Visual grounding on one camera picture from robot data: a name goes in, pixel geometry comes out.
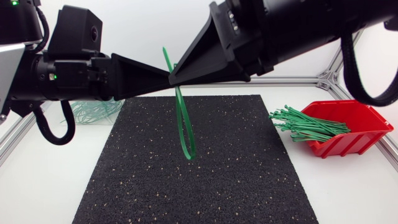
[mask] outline red storage bin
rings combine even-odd
[[[316,101],[302,112],[314,118],[346,123],[351,130],[326,142],[307,141],[313,153],[322,158],[350,153],[362,155],[385,134],[394,130],[371,106],[356,100]]]

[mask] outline green cable tie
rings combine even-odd
[[[167,54],[166,48],[163,47],[163,54],[166,59],[167,66],[169,68],[170,74],[173,72],[172,64],[170,63],[169,55]],[[192,160],[196,157],[196,145],[195,145],[195,138],[193,135],[191,121],[189,119],[187,107],[185,106],[185,102],[183,96],[181,94],[181,90],[179,86],[175,87],[175,100],[176,100],[176,109],[177,109],[177,124],[178,124],[178,133],[180,134],[180,142],[182,146],[182,151],[184,152],[185,157],[188,160]],[[184,133],[183,133],[183,126],[182,126],[182,118],[185,121],[185,127],[187,128],[188,139],[191,147],[191,153],[188,152],[188,147],[185,143]]]

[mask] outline bundle of green cable ties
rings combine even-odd
[[[351,132],[346,123],[313,118],[287,105],[285,105],[285,109],[270,113],[269,118],[284,121],[284,123],[274,124],[274,126],[282,131],[290,130],[295,133],[290,135],[294,142],[325,142],[338,134]]]

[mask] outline white wall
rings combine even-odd
[[[372,97],[380,95],[397,73],[398,32],[385,30],[383,24],[367,28],[355,46],[355,53],[366,91]],[[398,142],[398,102],[375,109],[395,127],[391,136]]]

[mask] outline green zip tie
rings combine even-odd
[[[325,142],[338,134],[351,132],[346,123],[313,118],[287,105],[285,109],[270,113],[269,118],[284,121],[283,124],[274,124],[274,126],[280,128],[281,131],[290,130],[292,133],[297,133],[290,135],[295,142]]]
[[[166,59],[167,66],[169,68],[170,74],[173,72],[172,64],[170,63],[169,55],[167,54],[166,48],[163,47],[163,54]],[[192,160],[196,157],[196,146],[195,146],[195,138],[193,135],[191,121],[189,120],[189,115],[187,111],[187,107],[185,106],[185,102],[183,96],[181,94],[181,90],[179,86],[175,87],[175,101],[176,101],[176,109],[177,109],[177,124],[178,124],[178,133],[180,134],[180,142],[182,146],[182,151],[184,152],[185,157],[188,160]],[[191,147],[191,153],[188,152],[188,147],[185,143],[183,126],[182,126],[182,118],[185,121],[185,127],[187,128],[188,139]]]

